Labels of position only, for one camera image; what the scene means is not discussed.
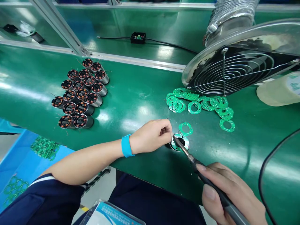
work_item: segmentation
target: power cord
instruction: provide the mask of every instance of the power cord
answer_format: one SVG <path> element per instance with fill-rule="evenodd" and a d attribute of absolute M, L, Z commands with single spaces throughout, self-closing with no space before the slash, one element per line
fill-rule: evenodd
<path fill-rule="evenodd" d="M 99 37 L 99 36 L 97 38 L 99 38 L 99 39 L 130 39 L 130 37 Z M 163 42 L 163 41 L 158 41 L 158 40 L 154 40 L 154 39 L 151 39 L 151 38 L 145 38 L 145 40 L 154 41 L 154 42 L 158 42 L 158 43 L 162 43 L 162 44 L 167 44 L 167 45 L 175 47 L 175 48 L 180 48 L 180 49 L 186 50 L 188 52 L 192 52 L 192 53 L 198 54 L 198 52 L 195 52 L 195 51 L 193 51 L 191 49 L 188 49 L 188 48 L 176 45 L 176 44 L 172 44 L 172 43 L 168 43 L 168 42 Z"/>
<path fill-rule="evenodd" d="M 296 131 L 294 131 L 293 133 L 291 133 L 290 135 L 288 135 L 286 138 L 284 138 L 271 152 L 270 154 L 265 158 L 262 167 L 260 168 L 260 172 L 259 172 L 259 178 L 258 178 L 258 190 L 259 190 L 259 195 L 260 198 L 262 200 L 262 203 L 264 204 L 266 211 L 270 217 L 270 220 L 272 221 L 272 223 L 274 225 L 277 225 L 273 215 L 271 214 L 270 208 L 268 207 L 265 198 L 263 197 L 263 191 L 262 191 L 262 179 L 263 179 L 263 173 L 265 171 L 265 168 L 267 166 L 267 163 L 270 161 L 270 159 L 275 155 L 275 153 L 277 152 L 277 150 L 286 142 L 288 141 L 291 137 L 295 136 L 296 134 L 300 133 L 300 128 L 297 129 Z"/>

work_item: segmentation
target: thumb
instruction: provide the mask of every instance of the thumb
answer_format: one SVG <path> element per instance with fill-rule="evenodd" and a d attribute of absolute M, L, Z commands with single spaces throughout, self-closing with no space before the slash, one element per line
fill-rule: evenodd
<path fill-rule="evenodd" d="M 158 137 L 159 143 L 161 145 L 169 143 L 172 140 L 172 136 L 173 136 L 172 132 L 166 132 L 166 133 L 162 134 L 161 136 Z"/>
<path fill-rule="evenodd" d="M 202 192 L 202 203 L 207 213 L 218 223 L 227 225 L 220 197 L 216 190 L 205 184 Z"/>

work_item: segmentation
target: dark blue sleeve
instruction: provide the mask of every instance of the dark blue sleeve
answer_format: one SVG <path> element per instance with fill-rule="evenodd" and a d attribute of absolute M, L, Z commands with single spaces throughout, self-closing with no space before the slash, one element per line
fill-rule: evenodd
<path fill-rule="evenodd" d="M 86 186 L 67 185 L 45 174 L 0 214 L 1 224 L 71 224 Z"/>

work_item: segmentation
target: white cuff stripe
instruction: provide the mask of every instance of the white cuff stripe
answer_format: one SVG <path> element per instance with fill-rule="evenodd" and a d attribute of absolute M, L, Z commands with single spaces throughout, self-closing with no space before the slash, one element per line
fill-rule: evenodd
<path fill-rule="evenodd" d="M 49 176 L 49 177 L 44 177 L 44 178 L 41 178 L 39 180 L 36 180 L 34 181 L 32 184 L 30 184 L 28 187 L 30 187 L 31 185 L 37 183 L 37 182 L 40 182 L 40 181 L 45 181 L 45 180 L 56 180 L 55 177 L 53 176 Z M 78 187 L 83 187 L 84 189 L 87 188 L 87 185 L 86 184 L 83 184 L 83 185 L 79 185 Z"/>
<path fill-rule="evenodd" d="M 39 180 L 36 180 L 35 182 L 33 182 L 32 184 L 29 185 L 29 187 L 37 182 L 40 182 L 40 181 L 45 181 L 45 180 L 56 180 L 55 177 L 52 177 L 52 176 L 49 176 L 49 177 L 44 177 L 44 178 L 41 178 Z"/>

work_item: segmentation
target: blue wristband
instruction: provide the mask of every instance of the blue wristband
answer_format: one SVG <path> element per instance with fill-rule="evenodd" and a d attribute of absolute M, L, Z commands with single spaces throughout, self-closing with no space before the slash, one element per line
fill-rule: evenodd
<path fill-rule="evenodd" d="M 130 156 L 135 156 L 132 154 L 132 151 L 131 151 L 131 147 L 130 147 L 130 142 L 129 142 L 129 135 L 126 135 L 125 137 L 122 137 L 122 141 L 121 141 L 121 145 L 122 145 L 122 152 L 123 152 L 123 155 L 127 158 L 127 157 L 130 157 Z"/>

